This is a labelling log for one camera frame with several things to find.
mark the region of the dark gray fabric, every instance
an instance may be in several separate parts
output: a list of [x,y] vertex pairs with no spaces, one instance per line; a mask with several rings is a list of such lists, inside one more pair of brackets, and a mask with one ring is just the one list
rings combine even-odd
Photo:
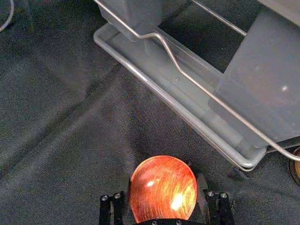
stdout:
[[288,160],[235,170],[93,43],[105,23],[95,3],[44,2],[32,21],[18,14],[0,33],[0,224],[97,224],[118,176],[161,154],[228,191],[236,224],[299,224]]

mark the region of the white wire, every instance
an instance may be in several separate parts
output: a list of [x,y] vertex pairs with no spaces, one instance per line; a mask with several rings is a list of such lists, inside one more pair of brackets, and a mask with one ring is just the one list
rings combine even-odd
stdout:
[[10,13],[9,17],[5,21],[5,23],[0,27],[0,32],[3,31],[11,22],[13,15],[14,15],[14,10],[15,10],[15,5],[14,5],[14,0],[10,0]]

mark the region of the gray plastic box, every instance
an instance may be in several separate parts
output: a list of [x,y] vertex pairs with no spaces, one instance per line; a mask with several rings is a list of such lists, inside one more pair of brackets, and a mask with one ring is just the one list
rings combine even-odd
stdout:
[[[139,34],[150,32],[150,24],[158,26],[162,22],[162,0],[100,0],[120,19]],[[136,41],[123,25],[101,7],[101,15],[131,41]]]
[[[215,91],[275,142],[300,135],[300,28],[265,10]],[[210,107],[256,147],[268,145],[217,103]]]

